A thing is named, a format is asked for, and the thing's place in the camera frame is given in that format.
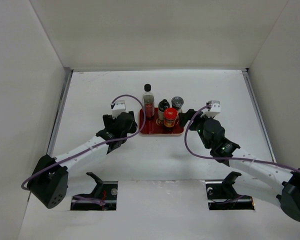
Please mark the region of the red lid chili jar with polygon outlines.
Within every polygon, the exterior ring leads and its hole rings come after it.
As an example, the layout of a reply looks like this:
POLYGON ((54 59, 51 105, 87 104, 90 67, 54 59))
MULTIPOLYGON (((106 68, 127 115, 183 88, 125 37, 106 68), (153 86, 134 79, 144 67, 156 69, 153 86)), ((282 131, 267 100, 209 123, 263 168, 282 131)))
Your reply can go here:
POLYGON ((178 111, 172 107, 169 107, 163 112, 163 125, 164 127, 171 131, 176 123, 178 117, 178 111))

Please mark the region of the clear lid salt grinder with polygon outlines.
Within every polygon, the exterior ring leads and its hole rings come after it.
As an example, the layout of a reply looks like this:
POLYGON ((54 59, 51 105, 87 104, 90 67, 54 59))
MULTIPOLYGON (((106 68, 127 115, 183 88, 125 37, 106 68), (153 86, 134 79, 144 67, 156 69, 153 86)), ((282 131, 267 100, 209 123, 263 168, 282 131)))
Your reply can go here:
POLYGON ((180 96, 174 96, 171 99, 171 107, 177 110, 177 112, 182 112, 182 107, 184 105, 184 99, 180 96))

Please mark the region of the small black dome cap bottle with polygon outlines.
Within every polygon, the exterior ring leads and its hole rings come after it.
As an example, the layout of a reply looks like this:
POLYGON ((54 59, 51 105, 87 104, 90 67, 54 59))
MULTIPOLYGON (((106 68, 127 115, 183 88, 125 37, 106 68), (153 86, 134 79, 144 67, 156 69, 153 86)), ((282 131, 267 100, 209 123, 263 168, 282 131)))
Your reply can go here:
POLYGON ((158 124, 162 125, 164 122, 164 111, 170 107, 170 104, 167 99, 163 99, 158 104, 158 124))

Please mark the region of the dark sauce bottle black cap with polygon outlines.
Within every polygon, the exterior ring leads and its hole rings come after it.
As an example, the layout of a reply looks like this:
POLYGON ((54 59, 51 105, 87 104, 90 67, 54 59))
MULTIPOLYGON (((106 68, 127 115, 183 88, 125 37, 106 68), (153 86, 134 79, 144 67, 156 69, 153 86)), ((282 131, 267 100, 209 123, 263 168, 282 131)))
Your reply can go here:
POLYGON ((144 94, 142 95, 143 105, 145 107, 145 116, 152 119, 155 115, 155 97, 151 92, 152 86, 149 83, 144 85, 144 94))

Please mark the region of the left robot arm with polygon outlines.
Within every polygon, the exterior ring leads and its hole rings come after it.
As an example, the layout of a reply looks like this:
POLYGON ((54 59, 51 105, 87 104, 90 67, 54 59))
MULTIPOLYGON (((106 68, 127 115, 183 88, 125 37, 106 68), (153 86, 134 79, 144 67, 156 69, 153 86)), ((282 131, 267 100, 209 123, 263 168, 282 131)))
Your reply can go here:
POLYGON ((64 154, 42 156, 27 181, 29 190, 47 209, 52 209, 66 196, 78 201, 90 201, 103 205, 103 181, 88 165, 102 160, 118 149, 127 138, 136 135, 138 125, 133 111, 118 116, 103 115, 104 129, 86 143, 64 154))

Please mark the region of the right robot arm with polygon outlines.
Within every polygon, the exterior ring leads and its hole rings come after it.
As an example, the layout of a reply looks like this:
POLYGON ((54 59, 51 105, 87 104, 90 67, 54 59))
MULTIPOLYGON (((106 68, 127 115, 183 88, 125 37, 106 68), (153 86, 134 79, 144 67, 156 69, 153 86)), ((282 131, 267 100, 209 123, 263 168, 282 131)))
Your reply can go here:
POLYGON ((179 124, 185 131, 197 132, 209 156, 188 152, 200 159, 215 160, 233 168, 222 182, 222 192, 228 198, 236 195, 256 197, 278 206, 288 217, 300 222, 300 168, 261 160, 225 137, 225 129, 215 119, 211 105, 198 111, 179 113, 179 124))

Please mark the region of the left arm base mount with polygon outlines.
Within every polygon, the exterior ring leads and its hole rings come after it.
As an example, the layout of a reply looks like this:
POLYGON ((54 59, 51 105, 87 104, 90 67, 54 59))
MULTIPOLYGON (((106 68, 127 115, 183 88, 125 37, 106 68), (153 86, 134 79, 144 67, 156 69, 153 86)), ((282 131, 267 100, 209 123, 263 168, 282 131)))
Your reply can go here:
POLYGON ((92 172, 86 173, 93 179, 94 188, 89 193, 72 197, 71 211, 116 211, 118 181, 103 181, 92 172))

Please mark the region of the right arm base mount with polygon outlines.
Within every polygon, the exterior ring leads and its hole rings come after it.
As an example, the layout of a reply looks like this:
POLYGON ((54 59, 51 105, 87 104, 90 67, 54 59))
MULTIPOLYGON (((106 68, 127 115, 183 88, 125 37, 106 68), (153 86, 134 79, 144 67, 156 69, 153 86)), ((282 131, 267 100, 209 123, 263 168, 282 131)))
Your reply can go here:
POLYGON ((208 208, 211 211, 255 210, 251 196, 238 194, 233 185, 242 174, 232 171, 224 179, 205 182, 208 208))

